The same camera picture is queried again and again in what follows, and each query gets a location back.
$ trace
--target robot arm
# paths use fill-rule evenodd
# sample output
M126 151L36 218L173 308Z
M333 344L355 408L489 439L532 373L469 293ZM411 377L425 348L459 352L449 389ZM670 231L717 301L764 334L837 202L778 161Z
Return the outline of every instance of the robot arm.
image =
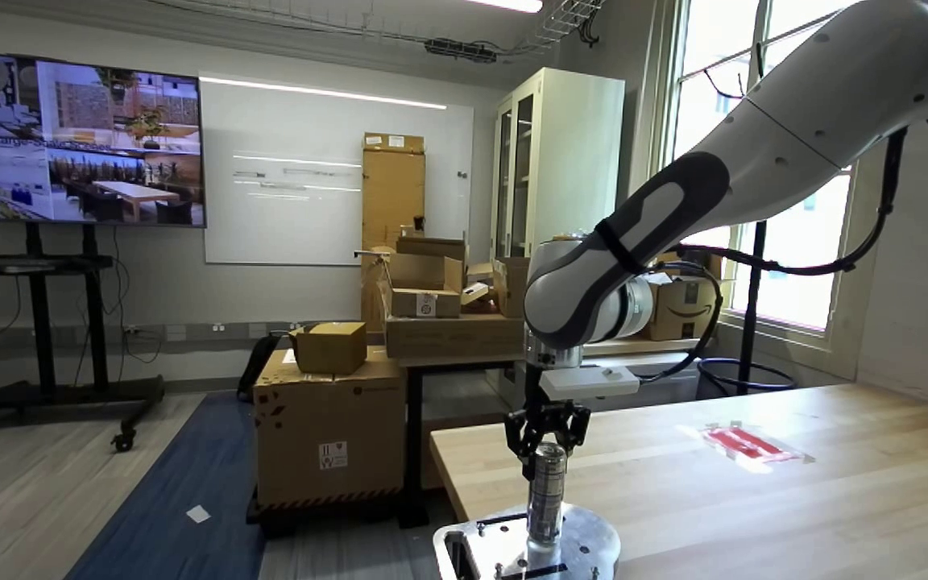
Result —
M534 258L532 334L547 348L623 334L633 328L627 290L663 249L711 227L778 217L915 118L928 118L928 0L848 5L595 231Z

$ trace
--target wall-mounted monitor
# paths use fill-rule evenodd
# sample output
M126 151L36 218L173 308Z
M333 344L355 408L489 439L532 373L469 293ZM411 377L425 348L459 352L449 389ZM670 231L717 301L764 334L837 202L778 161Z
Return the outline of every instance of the wall-mounted monitor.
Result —
M0 54L0 218L206 227L200 79Z

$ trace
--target floor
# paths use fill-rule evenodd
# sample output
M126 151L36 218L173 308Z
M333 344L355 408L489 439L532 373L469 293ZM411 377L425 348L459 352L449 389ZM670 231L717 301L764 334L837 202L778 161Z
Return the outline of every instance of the floor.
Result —
M0 577L66 577L115 505L138 485L204 393L167 393L138 426L136 447L115 454L115 411L99 420L34 417L22 426L0 417ZM314 517L293 536L270 537L261 580L431 580L431 531L450 522L441 493L428 493L428 525L359 513Z

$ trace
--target tall white cabinet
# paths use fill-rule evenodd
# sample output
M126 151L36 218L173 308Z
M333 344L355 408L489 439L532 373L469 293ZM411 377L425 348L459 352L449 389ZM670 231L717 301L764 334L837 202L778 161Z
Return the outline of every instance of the tall white cabinet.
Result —
M627 79L541 68L497 118L494 255L520 258L616 209Z

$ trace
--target window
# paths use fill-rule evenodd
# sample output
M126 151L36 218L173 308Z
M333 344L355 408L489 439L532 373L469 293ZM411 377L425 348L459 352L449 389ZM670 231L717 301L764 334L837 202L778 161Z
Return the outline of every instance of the window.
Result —
M688 0L688 25L677 37L677 75L675 75L675 125L670 157L693 147L730 108L747 93L753 19L764 70L778 68L798 43L805 43L835 10L853 0ZM768 227L768 258L783 265L826 265L846 249L846 227L852 214L852 169L827 179L816 198L775 217ZM753 227L717 230L693 234L699 246L731 246L750 250ZM730 319L741 319L747 308L747 267L731 267ZM842 276L786 276L764 274L758 296L762 328L783 338L833 348L842 332L835 319L835 301L842 296Z

